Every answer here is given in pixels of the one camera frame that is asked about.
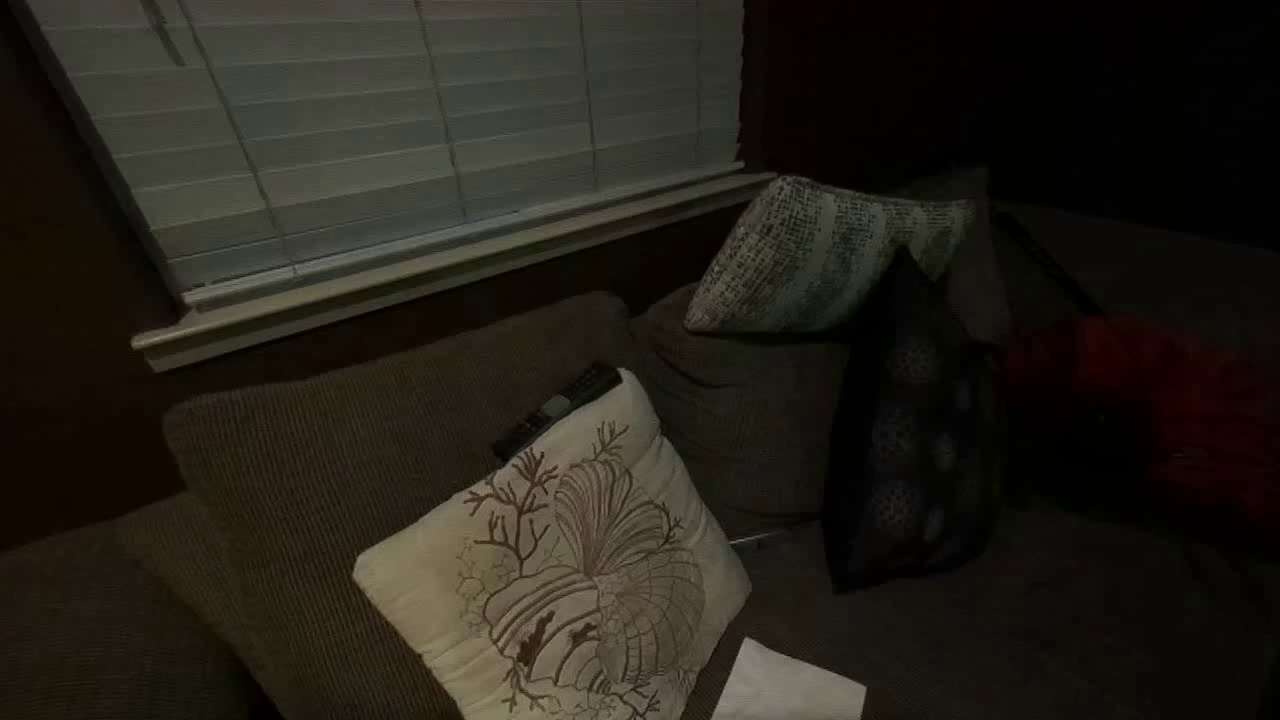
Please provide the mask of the dark patterned throw pillow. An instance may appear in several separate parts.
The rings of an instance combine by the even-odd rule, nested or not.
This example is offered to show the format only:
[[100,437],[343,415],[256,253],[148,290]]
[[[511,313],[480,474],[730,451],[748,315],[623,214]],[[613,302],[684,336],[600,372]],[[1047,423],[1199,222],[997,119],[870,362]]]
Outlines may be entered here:
[[824,558],[838,593],[976,556],[1000,512],[990,357],[945,288],[896,253],[846,320],[824,474]]

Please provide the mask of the grey knitted throw pillow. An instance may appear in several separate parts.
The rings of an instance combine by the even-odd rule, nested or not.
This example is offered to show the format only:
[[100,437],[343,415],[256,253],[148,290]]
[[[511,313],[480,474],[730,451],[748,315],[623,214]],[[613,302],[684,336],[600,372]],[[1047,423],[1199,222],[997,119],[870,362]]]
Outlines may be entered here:
[[776,177],[700,277],[686,332],[831,332],[896,254],[939,279],[976,222],[970,201],[875,195]]

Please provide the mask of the cream embroidered throw pillow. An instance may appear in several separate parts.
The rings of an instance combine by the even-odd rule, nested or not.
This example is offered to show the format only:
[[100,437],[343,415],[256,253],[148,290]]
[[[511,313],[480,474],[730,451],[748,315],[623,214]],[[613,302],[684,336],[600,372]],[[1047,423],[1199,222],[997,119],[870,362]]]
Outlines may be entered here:
[[679,720],[753,593],[628,366],[351,579],[462,720]]

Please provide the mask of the black remote control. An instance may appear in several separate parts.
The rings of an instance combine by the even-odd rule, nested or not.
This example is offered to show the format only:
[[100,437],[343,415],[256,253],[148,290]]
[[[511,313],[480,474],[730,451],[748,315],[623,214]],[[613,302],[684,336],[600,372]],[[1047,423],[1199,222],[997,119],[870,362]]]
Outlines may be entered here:
[[600,399],[621,384],[615,362],[587,362],[579,376],[561,384],[551,394],[545,394],[517,429],[507,429],[497,442],[497,458],[511,458],[519,447],[526,447],[534,437],[545,437],[555,420],[570,415],[577,408]]

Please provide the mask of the white paper sheet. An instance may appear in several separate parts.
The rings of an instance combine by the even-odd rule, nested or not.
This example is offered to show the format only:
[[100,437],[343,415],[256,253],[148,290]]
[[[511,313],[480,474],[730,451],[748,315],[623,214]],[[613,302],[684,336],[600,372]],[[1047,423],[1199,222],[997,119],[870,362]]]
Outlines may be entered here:
[[711,720],[864,720],[864,704],[861,680],[744,638]]

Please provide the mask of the white window sill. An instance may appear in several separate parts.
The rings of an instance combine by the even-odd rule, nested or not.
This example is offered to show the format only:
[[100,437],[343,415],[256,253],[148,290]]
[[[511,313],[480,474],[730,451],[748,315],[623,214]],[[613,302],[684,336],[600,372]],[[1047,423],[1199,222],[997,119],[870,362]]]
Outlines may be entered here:
[[400,261],[305,279],[268,297],[192,309],[168,326],[148,326],[130,350],[154,372],[178,372],[298,332],[333,326],[395,302],[563,261],[613,239],[655,232],[753,201],[766,173],[711,173],[669,189],[595,201],[530,220],[497,222],[475,239],[444,239]]

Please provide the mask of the white window blinds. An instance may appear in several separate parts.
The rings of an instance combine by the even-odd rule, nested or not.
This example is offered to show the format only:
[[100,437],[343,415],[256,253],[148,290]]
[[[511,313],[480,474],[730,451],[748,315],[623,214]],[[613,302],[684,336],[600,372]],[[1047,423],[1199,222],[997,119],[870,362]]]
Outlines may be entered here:
[[722,173],[744,0],[24,0],[182,300]]

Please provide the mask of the brown fabric sofa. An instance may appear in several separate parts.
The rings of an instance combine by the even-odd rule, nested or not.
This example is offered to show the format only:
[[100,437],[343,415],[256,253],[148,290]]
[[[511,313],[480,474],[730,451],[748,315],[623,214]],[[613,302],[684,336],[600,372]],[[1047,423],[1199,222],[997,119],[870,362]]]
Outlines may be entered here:
[[[491,468],[511,415],[434,357],[210,394],[226,496],[168,496],[5,556],[0,720],[448,720],[346,579],[364,540]],[[1276,556],[1119,464],[1026,458],[976,558],[838,597],[808,531],[748,552],[744,632],[868,685],[868,720],[1280,720]]]

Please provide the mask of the red blanket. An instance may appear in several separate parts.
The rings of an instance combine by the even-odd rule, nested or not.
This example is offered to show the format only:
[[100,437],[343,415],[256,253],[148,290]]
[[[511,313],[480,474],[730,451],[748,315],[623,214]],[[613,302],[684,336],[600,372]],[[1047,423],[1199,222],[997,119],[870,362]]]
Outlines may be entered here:
[[1280,387],[1251,359],[1117,315],[1000,347],[1011,412],[1105,486],[1280,534]]

